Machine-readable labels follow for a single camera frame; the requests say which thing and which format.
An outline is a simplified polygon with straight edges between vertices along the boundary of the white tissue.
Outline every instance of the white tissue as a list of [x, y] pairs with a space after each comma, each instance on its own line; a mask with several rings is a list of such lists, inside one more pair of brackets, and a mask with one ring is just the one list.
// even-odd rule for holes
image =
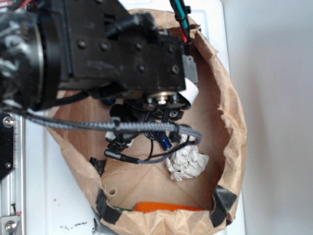
[[[186, 135], [182, 135], [180, 142], [187, 140]], [[195, 145], [186, 146], [172, 154], [171, 159], [166, 159], [166, 167], [172, 173], [171, 179], [182, 181], [198, 177], [204, 172], [209, 161], [209, 156], [199, 153]]]

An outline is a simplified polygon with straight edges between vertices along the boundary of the white wall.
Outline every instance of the white wall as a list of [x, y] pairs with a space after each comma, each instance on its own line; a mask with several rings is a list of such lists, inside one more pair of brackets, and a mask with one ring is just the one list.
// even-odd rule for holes
[[247, 235], [313, 234], [313, 1], [222, 0], [248, 124]]

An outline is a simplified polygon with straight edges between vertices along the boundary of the black metal bracket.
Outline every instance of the black metal bracket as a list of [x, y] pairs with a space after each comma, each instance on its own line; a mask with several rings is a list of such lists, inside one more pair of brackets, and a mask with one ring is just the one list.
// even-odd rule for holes
[[0, 113], [0, 182], [14, 168], [14, 119]]

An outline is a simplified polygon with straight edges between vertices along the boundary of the screw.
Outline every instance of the screw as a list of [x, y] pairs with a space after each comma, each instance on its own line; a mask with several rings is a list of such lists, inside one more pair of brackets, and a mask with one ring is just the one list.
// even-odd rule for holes
[[102, 50], [108, 50], [109, 49], [109, 45], [107, 44], [107, 42], [102, 41], [100, 43], [100, 47]]
[[170, 46], [168, 47], [168, 52], [171, 53], [171, 54], [173, 54], [173, 53], [175, 52], [175, 46], [170, 45]]
[[138, 69], [140, 72], [144, 72], [146, 67], [144, 65], [139, 65]]
[[143, 44], [142, 43], [136, 43], [136, 48], [137, 48], [137, 50], [142, 50]]
[[17, 229], [17, 223], [15, 223], [14, 221], [10, 220], [5, 224], [5, 230], [9, 233], [9, 234], [13, 234]]
[[10, 169], [11, 167], [12, 167], [12, 164], [10, 163], [5, 164], [5, 168]]
[[157, 103], [159, 105], [165, 105], [166, 104], [166, 100], [164, 98], [161, 98]]
[[78, 40], [77, 45], [80, 49], [84, 49], [87, 46], [87, 43], [84, 40]]
[[178, 65], [173, 65], [172, 66], [172, 73], [173, 74], [179, 74], [179, 67], [178, 67]]
[[12, 117], [5, 117], [2, 123], [6, 128], [12, 128], [15, 124], [15, 120]]

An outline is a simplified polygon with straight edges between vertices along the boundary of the orange object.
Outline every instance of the orange object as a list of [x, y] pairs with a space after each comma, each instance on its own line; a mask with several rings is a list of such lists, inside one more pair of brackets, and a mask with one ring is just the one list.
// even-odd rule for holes
[[134, 211], [139, 212], [155, 212], [157, 210], [166, 210], [166, 211], [176, 211], [176, 210], [187, 210], [187, 211], [205, 211], [205, 209], [202, 208], [196, 208], [196, 207], [188, 207], [183, 205], [175, 205], [175, 204], [169, 204], [169, 203], [160, 203], [160, 202], [139, 202], [135, 208]]

